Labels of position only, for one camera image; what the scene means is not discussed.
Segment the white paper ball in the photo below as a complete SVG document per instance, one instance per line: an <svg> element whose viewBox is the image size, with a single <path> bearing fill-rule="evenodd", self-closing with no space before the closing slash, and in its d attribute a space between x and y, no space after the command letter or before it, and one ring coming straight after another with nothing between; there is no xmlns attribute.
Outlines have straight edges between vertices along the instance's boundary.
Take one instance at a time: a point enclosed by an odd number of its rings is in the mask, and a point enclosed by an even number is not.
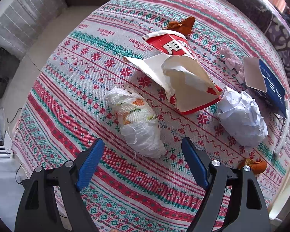
<svg viewBox="0 0 290 232"><path fill-rule="evenodd" d="M226 86L216 113L221 125L241 146L256 147L268 135L258 104L245 91L238 93Z"/></svg>

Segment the printed plastic bag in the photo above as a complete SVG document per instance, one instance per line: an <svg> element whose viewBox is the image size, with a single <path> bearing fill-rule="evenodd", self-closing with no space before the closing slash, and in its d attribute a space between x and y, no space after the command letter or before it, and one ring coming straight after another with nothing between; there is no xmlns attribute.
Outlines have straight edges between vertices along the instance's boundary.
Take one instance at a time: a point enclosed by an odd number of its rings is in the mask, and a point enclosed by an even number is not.
<svg viewBox="0 0 290 232"><path fill-rule="evenodd" d="M105 98L119 122L121 135L135 154L152 159L166 154L157 115L144 97L131 87L115 86Z"/></svg>

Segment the blue white carton box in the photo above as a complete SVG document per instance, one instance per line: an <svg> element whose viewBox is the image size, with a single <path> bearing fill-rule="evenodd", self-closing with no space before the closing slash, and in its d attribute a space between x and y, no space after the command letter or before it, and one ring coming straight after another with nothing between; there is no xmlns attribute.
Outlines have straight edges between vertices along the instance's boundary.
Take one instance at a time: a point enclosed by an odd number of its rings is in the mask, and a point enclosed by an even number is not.
<svg viewBox="0 0 290 232"><path fill-rule="evenodd" d="M274 73L255 57L244 57L243 67L246 86L253 89L274 113L286 118L286 91Z"/></svg>

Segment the orange peel piece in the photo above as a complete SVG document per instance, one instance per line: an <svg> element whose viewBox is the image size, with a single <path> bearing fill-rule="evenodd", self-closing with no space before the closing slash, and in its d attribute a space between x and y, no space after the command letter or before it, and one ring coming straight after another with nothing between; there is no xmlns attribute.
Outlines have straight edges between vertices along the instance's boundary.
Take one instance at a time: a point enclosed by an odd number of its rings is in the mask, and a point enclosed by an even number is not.
<svg viewBox="0 0 290 232"><path fill-rule="evenodd" d="M253 174L261 174L267 168L267 162L264 160L261 161L253 161L250 158L245 158L239 165L238 169L241 169L243 166L249 166L253 171Z"/></svg>

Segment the pink crumpled tissue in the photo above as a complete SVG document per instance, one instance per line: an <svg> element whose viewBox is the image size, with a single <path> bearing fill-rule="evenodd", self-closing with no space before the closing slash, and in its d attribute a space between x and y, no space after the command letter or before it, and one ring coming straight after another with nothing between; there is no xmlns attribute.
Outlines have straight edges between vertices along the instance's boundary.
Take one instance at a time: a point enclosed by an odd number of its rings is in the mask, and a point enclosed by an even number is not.
<svg viewBox="0 0 290 232"><path fill-rule="evenodd" d="M230 69L237 72L236 78L240 84L245 82L243 62L226 45L221 45L219 53L224 56L225 64Z"/></svg>

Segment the black box on floor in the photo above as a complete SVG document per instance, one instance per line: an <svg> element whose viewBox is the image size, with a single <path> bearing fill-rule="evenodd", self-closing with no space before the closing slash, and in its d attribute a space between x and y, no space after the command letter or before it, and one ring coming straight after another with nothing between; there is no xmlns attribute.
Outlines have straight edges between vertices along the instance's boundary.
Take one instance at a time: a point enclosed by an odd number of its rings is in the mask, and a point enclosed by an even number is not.
<svg viewBox="0 0 290 232"><path fill-rule="evenodd" d="M20 60L17 57L6 49L0 48L0 99L6 91L9 81L13 79L19 64Z"/></svg>

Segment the red white paper box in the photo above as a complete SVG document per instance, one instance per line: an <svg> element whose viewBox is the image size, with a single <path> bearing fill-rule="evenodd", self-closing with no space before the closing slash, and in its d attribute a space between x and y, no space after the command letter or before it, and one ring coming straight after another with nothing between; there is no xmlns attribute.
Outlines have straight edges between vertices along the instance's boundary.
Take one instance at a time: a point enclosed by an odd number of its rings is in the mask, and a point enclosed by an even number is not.
<svg viewBox="0 0 290 232"><path fill-rule="evenodd" d="M159 30L142 39L161 53L147 59L123 57L159 84L168 101L182 115L217 103L223 90L199 63L186 37L174 30Z"/></svg>

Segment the striped patterned table cloth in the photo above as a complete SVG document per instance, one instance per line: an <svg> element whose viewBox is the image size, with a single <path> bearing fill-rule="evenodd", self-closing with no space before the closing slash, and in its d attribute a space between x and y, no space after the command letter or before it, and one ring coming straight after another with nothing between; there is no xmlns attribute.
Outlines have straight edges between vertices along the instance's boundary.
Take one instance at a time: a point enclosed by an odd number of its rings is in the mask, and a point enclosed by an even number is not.
<svg viewBox="0 0 290 232"><path fill-rule="evenodd" d="M175 99L124 57L146 59L156 48L142 36L170 21L194 16L188 42L219 87L244 89L219 54L260 58L288 89L283 62L261 30L225 0L111 0L92 12L54 50L31 89L15 128L13 147L27 174L38 165L61 166L97 138L104 154L82 200L97 228L109 231L184 231L204 191L181 151L190 137L212 159L237 167L245 158L266 161L257 181L267 205L275 199L290 158L275 157L283 121L258 101L266 138L245 148L219 123L216 105L188 115Z"/></svg>

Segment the brown dried peel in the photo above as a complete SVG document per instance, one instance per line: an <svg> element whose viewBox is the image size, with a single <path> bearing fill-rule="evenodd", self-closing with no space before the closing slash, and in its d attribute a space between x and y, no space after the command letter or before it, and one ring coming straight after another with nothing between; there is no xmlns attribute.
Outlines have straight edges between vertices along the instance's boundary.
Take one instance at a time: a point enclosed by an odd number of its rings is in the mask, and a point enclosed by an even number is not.
<svg viewBox="0 0 290 232"><path fill-rule="evenodd" d="M190 16L181 22L171 21L168 23L166 29L173 30L187 36L192 33L192 28L195 23L195 17Z"/></svg>

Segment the grey checked covered chair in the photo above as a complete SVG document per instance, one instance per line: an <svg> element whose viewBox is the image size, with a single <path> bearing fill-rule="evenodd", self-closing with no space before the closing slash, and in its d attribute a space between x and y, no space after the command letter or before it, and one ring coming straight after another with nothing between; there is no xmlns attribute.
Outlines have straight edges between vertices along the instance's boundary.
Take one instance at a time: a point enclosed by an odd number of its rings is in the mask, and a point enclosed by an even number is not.
<svg viewBox="0 0 290 232"><path fill-rule="evenodd" d="M0 47L21 60L66 8L64 0L12 0L0 13Z"/></svg>

